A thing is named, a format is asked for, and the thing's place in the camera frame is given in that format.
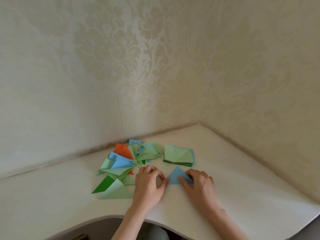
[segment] orange paper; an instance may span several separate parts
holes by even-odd
[[[120,156],[126,157],[128,159],[133,159],[127,145],[121,145],[117,143],[115,145],[113,152],[119,154]]]

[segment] desk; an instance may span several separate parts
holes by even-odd
[[[192,148],[194,168],[214,178],[221,205],[252,240],[287,239],[320,213],[317,203],[202,125],[145,139],[152,140]],[[98,193],[91,194],[104,178],[95,173],[111,150],[0,180],[0,239],[52,239],[90,222],[122,217],[132,200],[98,200]],[[151,164],[165,176],[176,167],[162,158]],[[188,239],[219,239],[181,185],[168,186],[146,221]]]

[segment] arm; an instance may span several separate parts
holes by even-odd
[[[157,176],[162,180],[158,188],[156,186]],[[169,181],[170,178],[165,178],[163,173],[154,166],[148,165],[139,169],[139,173],[136,174],[132,205],[127,210],[112,240],[135,240],[137,238],[144,219],[160,201]]]
[[[183,177],[178,180],[186,190],[191,202],[203,217],[217,231],[222,240],[250,240],[237,226],[225,210],[223,210],[214,191],[214,180],[206,172],[189,169],[186,174],[193,178],[192,188]]]

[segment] beige wall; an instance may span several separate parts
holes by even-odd
[[[191,0],[0,0],[0,178],[198,123],[198,13]]]
[[[216,0],[201,121],[320,202],[320,0]]]

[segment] wallpaper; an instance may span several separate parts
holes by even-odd
[[[0,178],[200,121],[206,0],[0,0]]]
[[[201,121],[320,202],[320,0],[216,0]]]

